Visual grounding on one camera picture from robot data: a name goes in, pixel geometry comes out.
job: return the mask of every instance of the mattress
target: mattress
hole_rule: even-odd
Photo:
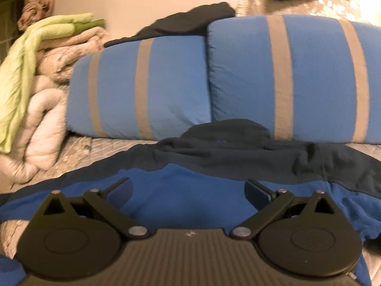
[[[53,179],[62,174],[88,166],[98,160],[110,157],[120,151],[129,150],[137,144],[154,144],[155,141],[119,140],[119,139],[92,139],[71,135],[65,142],[57,164],[46,172],[39,172],[32,181],[36,184],[46,179]],[[381,161],[381,145],[348,144],[348,146],[366,153]],[[10,192],[25,185],[15,185]],[[0,253],[13,258],[16,253],[17,242],[24,232],[28,221],[9,220],[0,226]],[[363,256],[368,266],[372,286],[381,285],[381,238],[366,242]]]

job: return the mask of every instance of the green blanket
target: green blanket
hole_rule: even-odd
[[[60,15],[28,27],[0,66],[0,152],[9,153],[25,115],[42,40],[72,36],[88,29],[93,15]]]

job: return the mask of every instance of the dark tiled wall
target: dark tiled wall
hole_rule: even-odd
[[[17,21],[21,16],[24,0],[0,0],[0,64],[20,35]]]

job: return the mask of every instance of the striped pillow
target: striped pillow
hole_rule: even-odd
[[[213,120],[247,118],[276,139],[381,143],[381,28],[307,15],[209,26]]]
[[[204,37],[123,43],[75,65],[67,107],[71,131],[160,140],[210,121]]]

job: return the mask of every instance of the beige stripe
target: beige stripe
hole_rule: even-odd
[[[103,131],[102,124],[100,123],[100,115],[98,108],[98,64],[102,51],[97,51],[93,54],[89,66],[89,81],[88,81],[88,93],[89,93],[89,108],[90,118],[93,124],[96,135],[100,138],[106,138],[107,135]]]
[[[362,46],[356,30],[349,20],[339,20],[347,39],[353,61],[356,83],[356,122],[352,142],[363,143],[368,132],[369,123],[369,82],[368,70]]]
[[[286,24],[281,15],[267,16],[274,68],[274,138],[291,140],[294,127],[293,73]]]
[[[138,59],[135,74],[135,111],[138,130],[145,140],[153,140],[152,130],[148,121],[148,67],[151,46],[155,39],[142,40],[139,44]]]

